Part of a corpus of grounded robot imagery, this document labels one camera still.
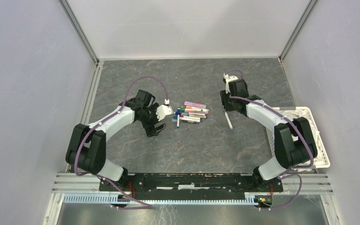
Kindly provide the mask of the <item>light blue capped pen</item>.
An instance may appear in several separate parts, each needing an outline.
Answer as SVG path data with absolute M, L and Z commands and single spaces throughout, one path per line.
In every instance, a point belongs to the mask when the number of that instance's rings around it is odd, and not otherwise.
M 227 123 L 228 123 L 228 125 L 229 125 L 229 128 L 230 128 L 231 130 L 233 130 L 233 125 L 232 125 L 232 123 L 231 123 L 231 120 L 230 120 L 230 118 L 229 118 L 229 115 L 228 115 L 228 112 L 227 112 L 227 111 L 225 111 L 225 118 L 226 118 L 226 120 L 227 120 Z

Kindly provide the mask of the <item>orange capped marker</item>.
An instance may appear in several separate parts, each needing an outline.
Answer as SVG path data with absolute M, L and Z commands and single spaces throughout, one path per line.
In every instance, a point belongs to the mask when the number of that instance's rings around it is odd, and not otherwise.
M 184 109 L 185 112 L 191 112 L 191 113 L 203 113 L 203 114 L 209 114 L 209 110 L 208 109 L 202 109 L 202 108 L 197 108 L 197 107 L 186 107 Z

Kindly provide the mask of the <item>pink highlighter pen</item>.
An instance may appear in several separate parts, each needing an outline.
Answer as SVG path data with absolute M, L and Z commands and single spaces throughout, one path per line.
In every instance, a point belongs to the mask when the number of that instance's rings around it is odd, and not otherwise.
M 204 105 L 204 104 L 193 103 L 193 102 L 189 102 L 189 101 L 185 101 L 184 105 L 185 106 L 190 106 L 190 107 L 197 107 L 197 108 L 206 109 L 206 105 Z

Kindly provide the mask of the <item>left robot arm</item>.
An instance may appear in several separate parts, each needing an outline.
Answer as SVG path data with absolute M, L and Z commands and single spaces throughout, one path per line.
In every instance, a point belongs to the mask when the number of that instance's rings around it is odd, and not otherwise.
M 160 105 L 151 93 L 139 90 L 137 95 L 126 100 L 109 115 L 88 125 L 77 124 L 72 132 L 65 160 L 74 171 L 110 179 L 117 191 L 128 187 L 128 170 L 106 156 L 106 143 L 122 128 L 139 121 L 148 137 L 154 137 L 165 129 L 162 122 L 173 114 L 168 99 Z

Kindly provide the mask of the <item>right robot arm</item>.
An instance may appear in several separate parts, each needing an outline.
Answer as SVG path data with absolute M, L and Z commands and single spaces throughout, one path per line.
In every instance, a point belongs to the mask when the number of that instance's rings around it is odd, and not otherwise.
M 253 171 L 252 186 L 255 190 L 266 190 L 272 180 L 293 168 L 313 165 L 318 149 L 308 119 L 285 116 L 258 96 L 249 95 L 244 79 L 225 74 L 223 81 L 225 90 L 220 92 L 220 97 L 224 110 L 236 111 L 253 119 L 274 135 L 274 156 Z

